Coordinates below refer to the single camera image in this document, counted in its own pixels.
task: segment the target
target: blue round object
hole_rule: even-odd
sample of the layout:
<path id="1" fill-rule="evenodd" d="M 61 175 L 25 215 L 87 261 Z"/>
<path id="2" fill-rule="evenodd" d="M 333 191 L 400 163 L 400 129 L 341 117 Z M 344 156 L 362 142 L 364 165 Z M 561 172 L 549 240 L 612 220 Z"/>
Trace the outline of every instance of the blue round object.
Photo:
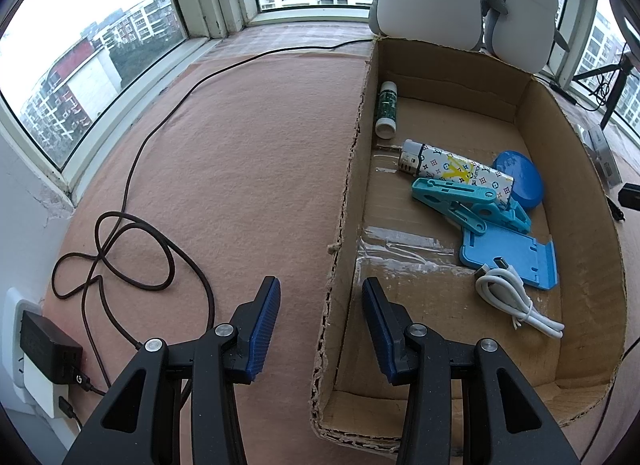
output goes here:
<path id="1" fill-rule="evenodd" d="M 545 192 L 542 178 L 529 158 L 514 150 L 506 150 L 498 155 L 492 167 L 513 177 L 511 196 L 522 208 L 533 209 L 542 202 Z"/>

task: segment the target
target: teal clothespin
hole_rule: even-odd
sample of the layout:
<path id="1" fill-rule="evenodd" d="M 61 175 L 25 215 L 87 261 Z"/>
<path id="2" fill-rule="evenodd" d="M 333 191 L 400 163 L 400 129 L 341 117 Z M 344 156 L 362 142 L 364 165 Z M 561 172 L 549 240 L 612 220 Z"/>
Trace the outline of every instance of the teal clothespin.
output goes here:
<path id="1" fill-rule="evenodd" d="M 522 206 L 513 198 L 509 198 L 507 210 L 498 207 L 497 203 L 474 204 L 471 210 L 485 221 L 494 225 L 515 230 L 520 234 L 529 234 L 531 231 L 531 219 L 527 216 Z"/>
<path id="2" fill-rule="evenodd" d="M 486 232 L 486 222 L 463 204 L 489 206 L 497 198 L 492 189 L 427 178 L 414 182 L 412 196 L 478 236 Z"/>

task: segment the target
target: cardboard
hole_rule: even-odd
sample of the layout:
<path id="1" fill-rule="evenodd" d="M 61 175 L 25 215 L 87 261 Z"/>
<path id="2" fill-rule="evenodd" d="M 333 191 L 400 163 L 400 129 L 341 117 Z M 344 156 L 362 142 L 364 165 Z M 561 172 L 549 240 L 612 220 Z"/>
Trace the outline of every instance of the cardboard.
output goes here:
<path id="1" fill-rule="evenodd" d="M 372 137 L 378 86 L 398 86 L 398 129 Z M 536 308 L 565 325 L 558 341 L 484 303 L 473 270 L 458 259 L 462 234 L 411 198 L 398 171 L 404 140 L 491 165 L 504 150 L 528 156 L 545 183 L 530 212 L 532 235 L 556 246 L 559 284 L 527 286 Z M 447 339 L 492 337 L 536 388 L 561 426 L 606 393 L 623 352 L 625 276 L 598 175 L 571 125 L 533 77 L 495 58 L 422 42 L 376 42 L 348 162 L 334 264 L 316 354 L 312 424 L 321 437 L 379 453 L 398 450 L 408 387 L 392 387 L 376 361 L 361 305 L 366 277 L 380 279 Z M 452 382 L 453 450 L 462 446 L 460 384 Z"/>

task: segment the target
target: glue stick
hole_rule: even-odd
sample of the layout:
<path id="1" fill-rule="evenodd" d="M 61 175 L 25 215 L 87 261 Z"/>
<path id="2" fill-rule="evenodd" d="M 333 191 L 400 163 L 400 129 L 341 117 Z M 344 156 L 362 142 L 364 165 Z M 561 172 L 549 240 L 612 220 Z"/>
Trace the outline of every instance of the glue stick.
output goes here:
<path id="1" fill-rule="evenodd" d="M 376 134 L 383 140 L 396 135 L 396 106 L 398 105 L 398 87 L 393 82 L 382 82 L 378 96 L 378 114 L 376 115 Z"/>

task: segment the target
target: coiled white cable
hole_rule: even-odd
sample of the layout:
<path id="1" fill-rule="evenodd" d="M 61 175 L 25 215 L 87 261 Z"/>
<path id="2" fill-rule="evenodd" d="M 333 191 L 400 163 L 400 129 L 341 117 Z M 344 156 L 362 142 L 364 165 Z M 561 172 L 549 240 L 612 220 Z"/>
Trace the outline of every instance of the coiled white cable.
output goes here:
<path id="1" fill-rule="evenodd" d="M 491 306 L 511 315 L 513 328 L 518 329 L 523 322 L 532 325 L 545 335 L 556 339 L 562 338 L 564 324 L 551 320 L 538 312 L 533 301 L 524 290 L 524 283 L 512 265 L 497 257 L 496 263 L 501 268 L 490 269 L 482 265 L 476 275 L 476 291 Z"/>

